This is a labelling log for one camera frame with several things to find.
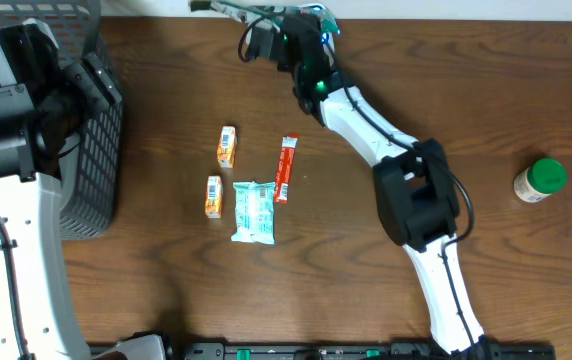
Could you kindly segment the red stick packet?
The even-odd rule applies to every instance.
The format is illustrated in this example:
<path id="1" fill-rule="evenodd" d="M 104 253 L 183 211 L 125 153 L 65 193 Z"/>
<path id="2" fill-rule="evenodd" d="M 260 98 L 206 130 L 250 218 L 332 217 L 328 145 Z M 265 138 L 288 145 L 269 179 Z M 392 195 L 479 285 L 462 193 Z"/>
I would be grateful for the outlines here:
<path id="1" fill-rule="evenodd" d="M 292 175 L 292 167 L 298 140 L 298 134 L 288 134 L 282 138 L 274 193 L 274 201 L 276 203 L 286 204 L 288 202 L 288 187 Z"/>

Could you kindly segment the small orange carton box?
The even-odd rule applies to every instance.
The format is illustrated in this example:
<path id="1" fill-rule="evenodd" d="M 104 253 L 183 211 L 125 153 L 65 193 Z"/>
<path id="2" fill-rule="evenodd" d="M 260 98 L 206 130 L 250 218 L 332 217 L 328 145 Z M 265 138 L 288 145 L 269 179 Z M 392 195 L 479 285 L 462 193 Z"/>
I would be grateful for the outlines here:
<path id="1" fill-rule="evenodd" d="M 236 128 L 234 126 L 224 126 L 217 147 L 217 161 L 221 168 L 234 167 L 236 147 Z"/>

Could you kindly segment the mint green wipes packet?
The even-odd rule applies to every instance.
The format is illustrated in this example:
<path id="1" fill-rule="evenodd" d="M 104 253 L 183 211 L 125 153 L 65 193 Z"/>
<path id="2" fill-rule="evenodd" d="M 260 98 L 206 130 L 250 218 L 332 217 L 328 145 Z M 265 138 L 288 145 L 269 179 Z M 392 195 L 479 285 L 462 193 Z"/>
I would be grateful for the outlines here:
<path id="1" fill-rule="evenodd" d="M 234 182 L 236 232 L 233 242 L 274 245 L 275 183 Z"/>

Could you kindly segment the green lid white jar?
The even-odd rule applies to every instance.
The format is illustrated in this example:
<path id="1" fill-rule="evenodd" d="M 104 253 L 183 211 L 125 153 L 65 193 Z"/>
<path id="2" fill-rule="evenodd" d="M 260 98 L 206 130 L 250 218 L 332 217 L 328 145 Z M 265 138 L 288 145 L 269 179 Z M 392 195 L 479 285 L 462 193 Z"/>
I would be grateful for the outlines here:
<path id="1" fill-rule="evenodd" d="M 517 175 L 513 190 L 527 203 L 537 203 L 560 192 L 567 184 L 565 167 L 552 158 L 542 158 Z"/>

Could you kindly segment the green 3M package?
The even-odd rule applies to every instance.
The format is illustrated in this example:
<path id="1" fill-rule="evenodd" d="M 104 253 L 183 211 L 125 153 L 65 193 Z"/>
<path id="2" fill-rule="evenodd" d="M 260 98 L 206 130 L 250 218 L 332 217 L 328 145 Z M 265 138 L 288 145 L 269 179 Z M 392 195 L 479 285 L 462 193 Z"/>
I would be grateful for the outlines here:
<path id="1" fill-rule="evenodd" d="M 281 29 L 282 20 L 286 16 L 309 15 L 309 14 L 297 13 L 295 11 L 296 6 L 297 5 L 293 6 L 241 5 L 238 3 L 233 3 L 231 1 L 216 1 L 216 0 L 189 2 L 189 7 L 191 12 L 214 11 L 223 14 L 227 17 L 230 17 L 231 19 L 237 22 L 247 25 L 250 25 L 253 21 L 259 19 L 260 17 L 265 16 L 266 19 L 264 20 L 264 23 L 271 22 L 271 25 L 267 25 L 267 28 L 274 27 L 277 30 Z M 336 18 L 333 14 L 331 19 L 329 18 L 325 18 L 322 20 L 320 20 L 319 18 L 317 19 L 319 20 L 322 33 L 332 33 L 332 34 L 341 33 Z"/>

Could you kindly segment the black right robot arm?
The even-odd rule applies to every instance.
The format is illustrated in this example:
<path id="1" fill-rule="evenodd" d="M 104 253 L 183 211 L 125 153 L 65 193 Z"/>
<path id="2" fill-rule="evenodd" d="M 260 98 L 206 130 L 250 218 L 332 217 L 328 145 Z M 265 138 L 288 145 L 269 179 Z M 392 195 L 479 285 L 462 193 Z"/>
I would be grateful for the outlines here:
<path id="1" fill-rule="evenodd" d="M 473 206 L 453 174 L 442 145 L 394 127 L 342 72 L 317 8 L 288 9 L 277 20 L 274 59 L 293 76 L 302 111 L 351 145 L 372 169 L 377 214 L 390 239 L 409 256 L 418 276 L 435 343 L 449 356 L 474 358 L 485 332 L 472 309 L 457 245 L 462 210 Z"/>

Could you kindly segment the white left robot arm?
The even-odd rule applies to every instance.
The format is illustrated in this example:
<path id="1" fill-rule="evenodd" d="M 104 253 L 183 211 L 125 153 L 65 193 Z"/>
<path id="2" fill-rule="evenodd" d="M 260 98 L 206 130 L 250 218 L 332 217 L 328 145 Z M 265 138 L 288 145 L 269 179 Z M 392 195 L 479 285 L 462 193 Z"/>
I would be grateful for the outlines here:
<path id="1" fill-rule="evenodd" d="M 95 54 L 60 70 L 36 98 L 19 80 L 0 85 L 0 359 L 89 359 L 75 315 L 62 250 L 66 140 L 78 133 L 69 181 L 81 197 L 71 228 L 105 230 L 115 185 L 122 98 Z"/>

